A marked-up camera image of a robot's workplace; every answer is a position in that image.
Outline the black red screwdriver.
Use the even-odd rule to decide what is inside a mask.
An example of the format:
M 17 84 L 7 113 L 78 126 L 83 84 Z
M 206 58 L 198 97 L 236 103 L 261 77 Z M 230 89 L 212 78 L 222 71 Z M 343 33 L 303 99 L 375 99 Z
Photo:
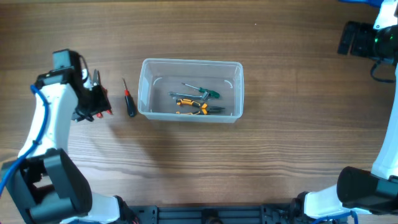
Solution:
M 127 114 L 130 117 L 135 117 L 135 115 L 137 114 L 137 110 L 136 110 L 134 100 L 127 88 L 125 79 L 122 78 L 122 81 L 123 81 L 123 85 L 124 85 L 124 98 L 125 98 L 125 102 L 126 102 Z

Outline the silver L-shaped socket wrench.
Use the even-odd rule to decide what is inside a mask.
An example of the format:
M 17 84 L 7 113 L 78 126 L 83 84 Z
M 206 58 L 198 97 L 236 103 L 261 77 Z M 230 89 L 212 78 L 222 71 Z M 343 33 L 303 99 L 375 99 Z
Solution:
M 206 91 L 202 95 L 189 95 L 189 94 L 175 93 L 175 92 L 169 92 L 169 95 L 175 97 L 184 97 L 189 99 L 206 100 L 210 94 Z

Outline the orange black needle-nose pliers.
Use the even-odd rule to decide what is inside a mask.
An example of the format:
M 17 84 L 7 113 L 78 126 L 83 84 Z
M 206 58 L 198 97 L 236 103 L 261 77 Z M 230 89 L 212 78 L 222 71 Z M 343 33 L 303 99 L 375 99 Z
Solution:
M 186 99 L 186 98 L 176 99 L 176 104 L 179 106 L 189 105 L 189 106 L 197 108 L 196 111 L 187 113 L 189 115 L 209 115 L 209 114 L 220 113 L 220 112 L 224 111 L 224 107 L 209 106 L 207 103 L 199 103 L 197 101 L 194 101 L 191 99 Z

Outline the red handled pruning shears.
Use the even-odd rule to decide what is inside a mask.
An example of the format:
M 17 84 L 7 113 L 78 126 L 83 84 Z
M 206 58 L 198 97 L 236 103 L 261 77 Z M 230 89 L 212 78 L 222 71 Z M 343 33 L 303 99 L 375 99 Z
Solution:
M 94 70 L 92 84 L 92 113 L 99 119 L 103 118 L 103 112 L 112 115 L 113 112 L 111 111 L 111 105 L 108 99 L 108 91 L 102 86 L 100 72 L 97 69 Z

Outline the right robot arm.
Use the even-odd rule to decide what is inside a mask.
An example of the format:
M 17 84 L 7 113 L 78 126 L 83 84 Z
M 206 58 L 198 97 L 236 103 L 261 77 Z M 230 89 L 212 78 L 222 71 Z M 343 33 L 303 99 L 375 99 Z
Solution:
M 374 61 L 369 72 L 373 80 L 397 85 L 397 79 L 375 75 L 382 64 L 397 67 L 397 24 L 385 27 L 363 22 L 346 23 L 338 46 L 341 55 L 351 54 Z M 368 170 L 347 166 L 335 185 L 296 198 L 293 210 L 319 222 L 342 216 L 397 215 L 397 97 L 381 147 Z

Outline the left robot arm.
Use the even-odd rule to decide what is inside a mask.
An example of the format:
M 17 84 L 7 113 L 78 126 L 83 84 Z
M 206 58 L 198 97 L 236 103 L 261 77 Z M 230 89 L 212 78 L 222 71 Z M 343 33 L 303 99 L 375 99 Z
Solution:
M 121 197 L 92 192 L 67 154 L 72 121 L 92 122 L 111 112 L 99 72 L 91 74 L 76 51 L 52 56 L 53 69 L 30 86 L 34 117 L 17 159 L 2 165 L 1 190 L 25 223 L 140 223 Z

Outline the green handled screwdriver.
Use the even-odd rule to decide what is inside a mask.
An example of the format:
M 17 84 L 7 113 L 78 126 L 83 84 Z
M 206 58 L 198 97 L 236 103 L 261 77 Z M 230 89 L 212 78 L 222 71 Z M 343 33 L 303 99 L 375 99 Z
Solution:
M 198 90 L 200 93 L 202 93 L 202 96 L 200 97 L 201 100 L 205 100 L 208 97 L 212 97 L 212 98 L 216 98 L 216 99 L 220 98 L 220 94 L 214 90 L 209 90 L 209 89 L 202 88 L 202 87 L 196 87 L 196 86 L 192 86 L 192 85 L 189 85 L 186 83 L 183 83 L 183 85 L 188 86 L 190 88 L 194 88 L 194 89 Z

